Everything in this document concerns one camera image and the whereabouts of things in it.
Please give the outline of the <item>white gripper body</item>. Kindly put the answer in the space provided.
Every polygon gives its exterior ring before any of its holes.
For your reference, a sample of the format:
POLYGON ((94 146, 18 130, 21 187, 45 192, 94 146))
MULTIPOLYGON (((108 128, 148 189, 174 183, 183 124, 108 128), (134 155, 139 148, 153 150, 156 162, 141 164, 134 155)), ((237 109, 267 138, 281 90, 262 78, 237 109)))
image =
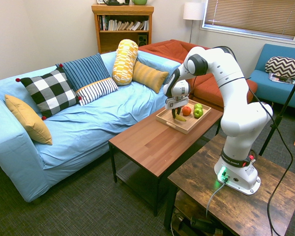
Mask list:
POLYGON ((181 106, 187 105, 189 102, 188 96, 176 96, 167 98, 165 101, 165 108, 167 110, 176 109, 181 106))

